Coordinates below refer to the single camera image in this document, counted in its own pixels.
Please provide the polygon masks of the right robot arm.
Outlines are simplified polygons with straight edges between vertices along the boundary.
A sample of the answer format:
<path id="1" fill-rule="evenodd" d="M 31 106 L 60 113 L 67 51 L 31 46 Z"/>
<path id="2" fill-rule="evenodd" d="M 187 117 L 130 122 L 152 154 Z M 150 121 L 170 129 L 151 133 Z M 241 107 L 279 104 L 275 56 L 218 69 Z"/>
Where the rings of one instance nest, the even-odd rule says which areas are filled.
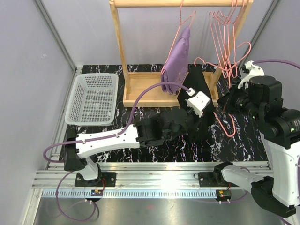
<path id="1" fill-rule="evenodd" d="M 254 120 L 270 150 L 273 176 L 256 175 L 224 162 L 214 167 L 214 183 L 243 188 L 261 208 L 282 218 L 296 214 L 300 204 L 300 112 L 283 107 L 282 83 L 272 76 L 254 76 L 233 83 L 217 102 L 227 113 Z"/>

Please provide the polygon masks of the black trousers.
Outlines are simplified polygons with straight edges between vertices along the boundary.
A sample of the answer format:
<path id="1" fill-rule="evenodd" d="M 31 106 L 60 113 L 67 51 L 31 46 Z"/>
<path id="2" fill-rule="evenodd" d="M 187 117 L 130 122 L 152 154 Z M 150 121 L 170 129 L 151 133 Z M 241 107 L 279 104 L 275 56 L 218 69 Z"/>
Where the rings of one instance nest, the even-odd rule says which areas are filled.
<path id="1" fill-rule="evenodd" d="M 210 99 L 211 93 L 209 87 L 205 81 L 203 71 L 200 67 L 192 67 L 183 82 L 183 85 L 187 88 L 193 88 L 196 92 L 202 91 L 206 94 Z M 186 98 L 188 99 L 189 95 L 186 93 L 185 90 L 179 92 L 177 100 L 179 102 L 179 98 Z M 204 109 L 203 116 L 206 119 L 206 133 L 204 134 L 204 138 L 189 138 L 190 142 L 192 143 L 200 143 L 202 141 L 212 142 L 212 134 L 209 131 L 209 127 L 213 125 L 216 121 L 214 115 L 215 107 L 212 102 Z"/>

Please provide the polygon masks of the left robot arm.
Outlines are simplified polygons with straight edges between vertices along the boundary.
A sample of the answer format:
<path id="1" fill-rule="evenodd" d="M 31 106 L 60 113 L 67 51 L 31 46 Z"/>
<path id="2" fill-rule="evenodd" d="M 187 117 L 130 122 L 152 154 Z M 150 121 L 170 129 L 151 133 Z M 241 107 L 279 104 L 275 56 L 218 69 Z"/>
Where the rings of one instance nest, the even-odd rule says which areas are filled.
<path id="1" fill-rule="evenodd" d="M 64 170 L 75 172 L 76 187 L 114 187 L 116 173 L 102 172 L 93 156 L 121 148 L 157 147 L 189 131 L 197 131 L 210 104 L 210 98 L 199 92 L 189 98 L 187 109 L 175 107 L 122 129 L 86 134 L 63 144 Z"/>

